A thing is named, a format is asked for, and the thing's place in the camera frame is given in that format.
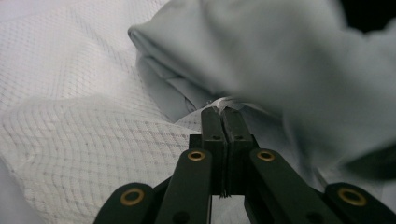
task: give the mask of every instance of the folded fabric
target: folded fabric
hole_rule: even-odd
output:
[[[174,0],[129,36],[157,70],[281,115],[312,166],[396,140],[395,22],[363,35],[330,1]]]

